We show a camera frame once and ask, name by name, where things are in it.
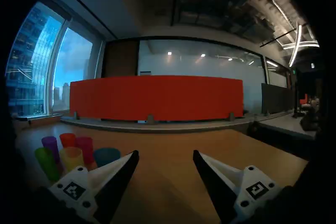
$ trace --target pink cup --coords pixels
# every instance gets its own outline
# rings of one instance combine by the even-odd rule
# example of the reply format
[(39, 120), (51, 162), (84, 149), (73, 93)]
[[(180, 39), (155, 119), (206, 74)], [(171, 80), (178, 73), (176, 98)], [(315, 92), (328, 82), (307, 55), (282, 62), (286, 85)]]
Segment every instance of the pink cup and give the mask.
[(92, 138), (76, 137), (76, 147), (82, 150), (85, 164), (91, 164), (94, 162), (95, 159), (93, 157)]

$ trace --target blue cup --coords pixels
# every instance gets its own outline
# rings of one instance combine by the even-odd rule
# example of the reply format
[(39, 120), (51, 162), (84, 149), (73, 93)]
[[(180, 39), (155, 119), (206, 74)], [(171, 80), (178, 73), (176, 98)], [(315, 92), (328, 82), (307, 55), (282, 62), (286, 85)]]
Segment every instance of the blue cup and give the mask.
[(93, 153), (94, 159), (98, 167), (102, 167), (108, 163), (112, 163), (119, 159), (121, 154), (118, 149), (115, 148), (102, 148)]

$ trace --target cloud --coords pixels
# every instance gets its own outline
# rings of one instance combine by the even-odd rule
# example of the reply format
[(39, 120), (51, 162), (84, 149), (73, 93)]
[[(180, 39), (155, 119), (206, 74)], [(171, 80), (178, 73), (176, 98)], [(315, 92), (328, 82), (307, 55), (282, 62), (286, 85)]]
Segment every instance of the cloud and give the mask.
[(91, 49), (90, 41), (69, 29), (58, 54), (57, 67), (61, 66), (64, 72), (83, 70), (86, 61), (90, 58)]

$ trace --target red panel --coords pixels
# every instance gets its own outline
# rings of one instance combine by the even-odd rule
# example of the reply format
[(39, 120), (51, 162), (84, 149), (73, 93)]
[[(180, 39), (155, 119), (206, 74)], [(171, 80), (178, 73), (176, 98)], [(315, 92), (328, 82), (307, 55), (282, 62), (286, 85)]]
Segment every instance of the red panel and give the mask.
[(243, 81), (199, 76), (121, 76), (72, 82), (70, 112), (115, 120), (188, 121), (243, 116)]
[(304, 99), (300, 99), (300, 104), (303, 105), (303, 104), (306, 104), (307, 102), (308, 102), (308, 95), (305, 94)]

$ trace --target windowsill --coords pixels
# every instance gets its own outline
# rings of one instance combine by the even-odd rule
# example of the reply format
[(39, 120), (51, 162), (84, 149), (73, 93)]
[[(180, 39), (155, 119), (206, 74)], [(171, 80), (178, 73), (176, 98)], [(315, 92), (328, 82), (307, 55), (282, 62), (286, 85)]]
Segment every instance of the windowsill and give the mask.
[(13, 119), (18, 120), (18, 121), (33, 121), (37, 119), (44, 119), (44, 118), (52, 118), (52, 117), (57, 117), (57, 116), (62, 116), (63, 113), (57, 113), (57, 114), (52, 114), (52, 115), (37, 115), (37, 116), (29, 116), (29, 117), (15, 117)]

